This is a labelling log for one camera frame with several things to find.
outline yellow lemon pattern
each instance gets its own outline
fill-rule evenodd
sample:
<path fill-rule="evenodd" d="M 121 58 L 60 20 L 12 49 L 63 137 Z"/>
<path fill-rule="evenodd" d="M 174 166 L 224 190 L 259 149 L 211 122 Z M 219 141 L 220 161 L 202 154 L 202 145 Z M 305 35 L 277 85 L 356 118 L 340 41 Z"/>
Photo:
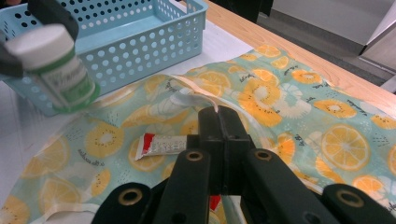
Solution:
<path fill-rule="evenodd" d="M 38 193 L 39 209 L 42 214 L 51 212 L 62 203 L 80 203 L 80 194 L 72 183 L 57 177 L 49 178 Z"/>
<path fill-rule="evenodd" d="M 21 199 L 9 195 L 0 210 L 0 223 L 25 224 L 30 216 L 29 207 Z"/>
<path fill-rule="evenodd" d="M 269 106 L 280 97 L 280 90 L 266 86 L 255 79 L 250 79 L 243 92 L 239 94 L 238 103 L 261 125 L 276 126 L 282 118 Z"/>
<path fill-rule="evenodd" d="M 371 117 L 374 124 L 382 129 L 396 129 L 396 119 L 388 115 L 374 115 Z"/>
<path fill-rule="evenodd" d="M 352 118 L 357 114 L 350 105 L 334 99 L 316 101 L 314 106 L 339 119 Z"/>
<path fill-rule="evenodd" d="M 269 45 L 262 45 L 255 50 L 267 58 L 275 58 L 281 54 L 279 49 Z"/>
<path fill-rule="evenodd" d="M 201 73 L 197 77 L 200 79 L 200 81 L 197 81 L 197 84 L 201 84 L 200 87 L 202 89 L 216 96 L 221 96 L 224 88 L 231 87 L 230 80 L 222 73 L 209 71 Z"/>
<path fill-rule="evenodd" d="M 381 181 L 372 175 L 359 176 L 353 180 L 352 185 L 355 188 L 361 189 L 368 195 L 372 195 L 373 193 L 384 188 L 384 185 L 381 183 Z"/>
<path fill-rule="evenodd" d="M 160 83 L 162 83 L 165 79 L 166 76 L 162 76 L 162 75 L 149 77 L 148 80 L 144 83 L 145 91 L 148 94 L 153 93 L 155 90 L 157 90 L 157 86 Z"/>
<path fill-rule="evenodd" d="M 277 86 L 279 84 L 279 79 L 266 69 L 253 69 L 252 72 L 259 77 L 265 85 Z"/>
<path fill-rule="evenodd" d="M 396 175 L 396 145 L 394 145 L 389 151 L 388 167 L 390 171 Z"/>
<path fill-rule="evenodd" d="M 290 133 L 282 133 L 277 137 L 278 156 L 286 164 L 290 164 L 295 153 L 295 143 Z"/>
<path fill-rule="evenodd" d="M 321 150 L 327 160 L 347 171 L 361 169 L 371 154 L 366 138 L 345 124 L 336 124 L 324 134 Z"/>
<path fill-rule="evenodd" d="M 133 127 L 138 125 L 145 125 L 150 123 L 157 123 L 163 121 L 150 114 L 150 105 L 144 105 L 134 111 L 123 123 L 122 127 Z"/>
<path fill-rule="evenodd" d="M 276 60 L 271 61 L 271 65 L 277 69 L 283 69 L 289 64 L 289 58 L 287 56 L 282 56 Z"/>
<path fill-rule="evenodd" d="M 189 94 L 206 97 L 191 103 Z M 263 45 L 184 75 L 143 78 L 99 99 L 37 149 L 0 223 L 45 222 L 100 205 L 131 181 L 155 186 L 171 174 L 176 156 L 136 161 L 139 137 L 198 134 L 198 113 L 211 104 L 234 109 L 256 147 L 274 151 L 309 189 L 347 183 L 389 211 L 396 204 L 396 118 L 337 90 L 285 50 Z M 226 224 L 217 208 L 210 221 Z"/>
<path fill-rule="evenodd" d="M 321 83 L 322 78 L 319 74 L 314 72 L 307 72 L 305 70 L 295 70 L 291 73 L 291 76 L 298 82 L 304 84 Z"/>
<path fill-rule="evenodd" d="M 111 173 L 108 169 L 105 169 L 95 176 L 91 184 L 91 193 L 93 197 L 103 193 L 110 183 L 110 178 Z"/>
<path fill-rule="evenodd" d="M 27 164 L 21 177 L 35 178 L 61 170 L 68 162 L 70 147 L 64 137 L 35 155 Z"/>
<path fill-rule="evenodd" d="M 105 158 L 116 153 L 123 144 L 124 131 L 103 121 L 87 134 L 85 148 L 88 154 L 97 158 Z"/>
<path fill-rule="evenodd" d="M 255 61 L 257 60 L 257 56 L 254 54 L 243 54 L 240 56 L 241 59 L 245 59 L 246 61 Z"/>
<path fill-rule="evenodd" d="M 341 178 L 340 175 L 338 175 L 332 168 L 330 168 L 330 166 L 327 165 L 326 162 L 320 157 L 317 157 L 315 167 L 321 175 L 328 177 L 330 180 L 334 181 L 334 183 L 344 183 L 343 178 Z"/>

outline white bottle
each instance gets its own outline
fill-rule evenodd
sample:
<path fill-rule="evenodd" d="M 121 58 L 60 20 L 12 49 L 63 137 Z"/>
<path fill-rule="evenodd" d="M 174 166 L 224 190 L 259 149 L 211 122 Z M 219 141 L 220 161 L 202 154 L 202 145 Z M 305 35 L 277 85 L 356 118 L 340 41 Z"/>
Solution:
<path fill-rule="evenodd" d="M 72 37 L 61 24 L 50 24 L 19 35 L 5 47 L 52 101 L 55 110 L 74 112 L 99 95 L 100 88 L 76 56 Z"/>

